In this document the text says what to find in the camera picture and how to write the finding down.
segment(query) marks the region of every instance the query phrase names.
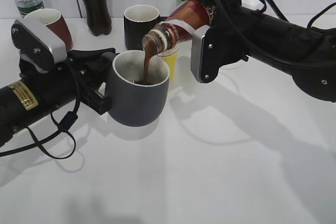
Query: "mug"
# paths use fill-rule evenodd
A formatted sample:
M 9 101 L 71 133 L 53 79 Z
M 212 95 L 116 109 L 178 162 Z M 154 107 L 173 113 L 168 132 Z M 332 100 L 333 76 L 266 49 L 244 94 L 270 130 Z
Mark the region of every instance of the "mug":
M 127 50 L 142 50 L 142 38 L 161 21 L 159 10 L 151 5 L 134 5 L 124 12 Z
M 71 33 L 60 11 L 55 9 L 39 9 L 29 13 L 25 18 L 36 18 L 54 32 L 70 51 L 73 47 Z
M 170 70 L 158 56 L 150 61 L 148 82 L 143 80 L 144 51 L 126 51 L 117 55 L 105 88 L 105 96 L 112 98 L 109 114 L 117 122 L 141 127 L 154 122 L 162 113 L 169 88 Z

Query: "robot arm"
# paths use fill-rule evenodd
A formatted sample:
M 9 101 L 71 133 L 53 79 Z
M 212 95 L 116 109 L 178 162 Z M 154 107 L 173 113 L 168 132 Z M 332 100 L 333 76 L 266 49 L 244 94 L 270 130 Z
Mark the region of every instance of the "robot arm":
M 336 32 L 289 23 L 278 10 L 274 18 L 241 6 L 241 0 L 199 0 L 216 6 L 211 26 L 193 38 L 191 70 L 196 80 L 209 83 L 219 68 L 247 55 L 291 75 L 305 93 L 336 102 Z

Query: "cola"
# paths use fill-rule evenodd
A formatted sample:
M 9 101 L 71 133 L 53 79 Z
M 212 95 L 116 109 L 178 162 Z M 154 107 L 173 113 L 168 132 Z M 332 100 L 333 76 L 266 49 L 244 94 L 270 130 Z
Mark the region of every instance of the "cola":
M 87 12 L 87 22 L 95 36 L 108 35 L 112 30 L 107 0 L 83 0 Z

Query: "white table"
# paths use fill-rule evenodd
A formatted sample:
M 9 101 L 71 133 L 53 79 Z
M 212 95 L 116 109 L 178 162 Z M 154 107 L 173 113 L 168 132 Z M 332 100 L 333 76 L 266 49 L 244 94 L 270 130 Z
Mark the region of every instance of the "white table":
M 305 25 L 310 16 L 289 18 Z M 125 50 L 122 19 L 100 37 L 82 19 L 67 22 L 74 49 Z M 0 20 L 0 87 L 19 78 L 12 23 Z M 336 27 L 336 16 L 317 25 Z M 221 70 L 211 84 L 196 83 L 185 43 L 157 122 L 128 128 L 82 105 L 71 159 L 54 161 L 40 150 L 1 158 L 0 222 L 336 223 L 335 122 L 332 103 L 309 97 L 290 76 L 254 59 Z M 50 118 L 33 127 L 40 139 L 54 129 Z M 21 132 L 1 151 L 30 143 Z M 63 135 L 47 147 L 58 155 L 69 143 Z

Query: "gray mug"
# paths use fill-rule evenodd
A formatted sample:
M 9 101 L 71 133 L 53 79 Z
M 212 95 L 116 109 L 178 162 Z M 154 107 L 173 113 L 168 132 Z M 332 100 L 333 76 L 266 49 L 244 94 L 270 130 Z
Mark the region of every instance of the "gray mug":
M 144 51 L 126 51 L 115 57 L 105 96 L 112 98 L 109 114 L 117 122 L 141 127 L 154 122 L 162 113 L 169 88 L 170 70 L 160 57 L 154 56 L 149 67 L 148 82 L 143 80 Z

